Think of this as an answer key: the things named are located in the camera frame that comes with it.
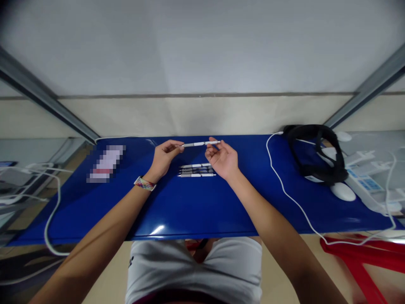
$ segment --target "red chair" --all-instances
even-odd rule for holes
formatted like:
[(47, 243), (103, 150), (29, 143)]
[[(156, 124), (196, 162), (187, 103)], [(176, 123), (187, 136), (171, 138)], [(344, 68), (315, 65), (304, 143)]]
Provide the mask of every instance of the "red chair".
[[(366, 238), (356, 234), (359, 239)], [(361, 240), (334, 239), (325, 237), (330, 242), (347, 241), (360, 243)], [(386, 241), (369, 241), (363, 246), (350, 244), (326, 245), (323, 239), (320, 240), (324, 252), (340, 257), (346, 264), (357, 284), (364, 293), (369, 304), (388, 304), (375, 285), (363, 264), (370, 264), (382, 268), (405, 273), (405, 245)]]

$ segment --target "phone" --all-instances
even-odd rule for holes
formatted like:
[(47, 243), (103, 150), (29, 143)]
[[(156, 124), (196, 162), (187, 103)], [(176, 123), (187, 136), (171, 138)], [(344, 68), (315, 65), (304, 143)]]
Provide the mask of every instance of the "phone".
[(12, 162), (12, 161), (3, 161), (0, 162), (0, 167), (12, 167), (18, 164), (18, 162)]
[(111, 145), (103, 152), (93, 169), (88, 174), (86, 181), (88, 183), (106, 183), (113, 177), (119, 161), (124, 155), (125, 146)]

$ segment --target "white wall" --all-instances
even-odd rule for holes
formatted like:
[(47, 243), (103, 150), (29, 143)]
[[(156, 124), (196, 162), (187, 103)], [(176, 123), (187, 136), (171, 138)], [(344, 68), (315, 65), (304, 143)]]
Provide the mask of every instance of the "white wall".
[[(405, 42), (402, 0), (12, 5), (0, 45), (56, 94), (90, 95), (61, 102), (102, 136), (259, 134), (323, 123), (351, 96), (125, 95), (352, 92)], [(405, 79), (391, 90), (405, 90)], [(19, 93), (0, 83), (0, 96)], [(404, 129), (404, 105), (403, 96), (381, 96), (339, 129)], [(67, 136), (77, 134), (37, 105), (0, 100), (0, 138)]]
[(25, 0), (2, 24), (58, 95), (352, 92), (405, 42), (405, 2)]
[(0, 100), (0, 139), (80, 137), (28, 100)]
[(61, 100), (101, 136), (267, 134), (323, 123), (349, 96)]
[(405, 130), (405, 95), (383, 95), (367, 103), (336, 131)]
[[(321, 124), (350, 95), (61, 99), (101, 136), (267, 134), (286, 124)], [(336, 130), (405, 130), (405, 95), (383, 95)], [(0, 100), (0, 138), (79, 135), (27, 100)]]

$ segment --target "wristband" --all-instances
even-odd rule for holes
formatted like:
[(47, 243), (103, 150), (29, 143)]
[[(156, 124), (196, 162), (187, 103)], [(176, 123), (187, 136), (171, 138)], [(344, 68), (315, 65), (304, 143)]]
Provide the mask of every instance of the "wristband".
[(153, 189), (156, 187), (156, 184), (148, 182), (148, 181), (144, 180), (142, 177), (143, 177), (143, 175), (138, 177), (136, 179), (136, 181), (134, 182), (134, 185), (141, 187), (148, 191), (153, 191)]

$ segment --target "white pen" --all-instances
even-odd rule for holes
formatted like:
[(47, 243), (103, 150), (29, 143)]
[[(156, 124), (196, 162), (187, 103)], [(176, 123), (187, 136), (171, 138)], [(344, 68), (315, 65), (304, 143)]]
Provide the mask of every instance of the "white pen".
[(210, 163), (204, 163), (204, 164), (194, 164), (194, 165), (183, 165), (180, 166), (179, 168), (198, 168), (198, 167), (209, 167), (211, 166)]
[(182, 171), (182, 172), (187, 172), (187, 171), (196, 171), (196, 172), (198, 172), (198, 171), (202, 171), (202, 170), (213, 170), (213, 168), (212, 167), (199, 167), (199, 168), (179, 168), (178, 169), (179, 171)]
[(221, 141), (202, 141), (199, 143), (184, 144), (183, 147), (196, 147), (196, 146), (206, 146), (208, 144), (219, 144)]
[(179, 174), (189, 174), (189, 173), (214, 173), (213, 169), (203, 169), (203, 170), (179, 170)]
[(192, 173), (192, 174), (179, 174), (179, 177), (208, 177), (216, 176), (214, 173)]

